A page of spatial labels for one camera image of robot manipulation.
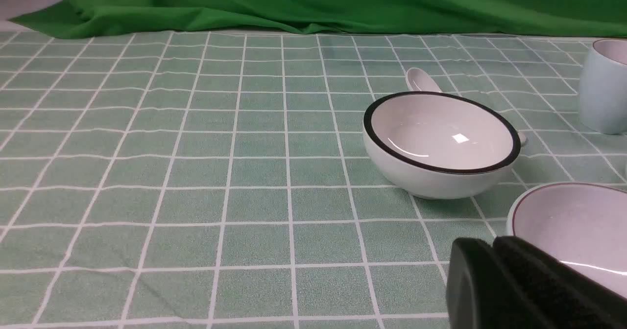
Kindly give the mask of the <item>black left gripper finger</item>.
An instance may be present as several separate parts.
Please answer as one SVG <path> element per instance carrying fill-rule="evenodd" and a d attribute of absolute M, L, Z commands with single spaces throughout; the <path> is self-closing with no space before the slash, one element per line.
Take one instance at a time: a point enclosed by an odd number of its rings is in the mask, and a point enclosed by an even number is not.
<path fill-rule="evenodd" d="M 446 281 L 452 329 L 624 329 L 626 300 L 516 236 L 459 237 Z"/>

